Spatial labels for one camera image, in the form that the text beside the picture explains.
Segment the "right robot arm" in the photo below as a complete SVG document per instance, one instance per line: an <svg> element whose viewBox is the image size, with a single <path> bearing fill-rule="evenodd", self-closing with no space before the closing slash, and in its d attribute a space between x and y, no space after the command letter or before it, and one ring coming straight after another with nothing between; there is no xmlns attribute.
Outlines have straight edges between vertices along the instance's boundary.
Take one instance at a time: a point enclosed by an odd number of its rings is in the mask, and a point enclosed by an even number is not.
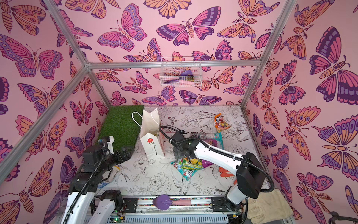
<svg viewBox="0 0 358 224"><path fill-rule="evenodd" d="M169 142L185 157L211 162L233 174L237 182L226 194L231 204L238 205L246 198L257 199L263 191L266 173L254 154L234 154L196 137L185 138L180 133L170 137Z"/></svg>

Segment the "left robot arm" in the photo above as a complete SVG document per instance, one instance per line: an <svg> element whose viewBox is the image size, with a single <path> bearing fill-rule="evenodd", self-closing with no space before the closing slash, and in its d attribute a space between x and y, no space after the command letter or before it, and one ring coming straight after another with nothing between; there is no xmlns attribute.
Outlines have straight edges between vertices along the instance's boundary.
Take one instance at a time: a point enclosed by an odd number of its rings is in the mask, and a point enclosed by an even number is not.
<svg viewBox="0 0 358 224"><path fill-rule="evenodd" d="M83 224L88 209L96 198L100 183L108 180L103 174L112 171L113 167L131 159L132 153L126 148L110 152L109 148L94 145L84 151L83 170L76 174L70 183L69 195L62 224ZM120 190L107 190L99 196L99 204L90 218L90 224L106 224L115 211L122 211L125 201Z"/></svg>

